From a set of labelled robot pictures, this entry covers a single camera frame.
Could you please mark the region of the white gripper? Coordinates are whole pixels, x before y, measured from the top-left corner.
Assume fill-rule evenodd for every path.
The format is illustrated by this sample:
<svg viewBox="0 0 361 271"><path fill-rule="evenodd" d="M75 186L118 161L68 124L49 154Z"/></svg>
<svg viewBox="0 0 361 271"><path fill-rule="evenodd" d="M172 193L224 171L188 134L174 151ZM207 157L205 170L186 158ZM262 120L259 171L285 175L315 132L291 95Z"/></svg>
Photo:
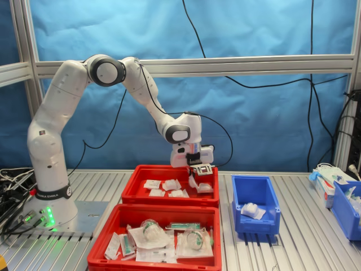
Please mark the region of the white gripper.
<svg viewBox="0 0 361 271"><path fill-rule="evenodd" d="M170 165L174 168L178 168L197 164L211 164L214 160L213 152L213 145L201 145L201 143L177 143L173 145ZM188 180L190 181L193 178L198 182L197 171L188 167Z"/></svg>

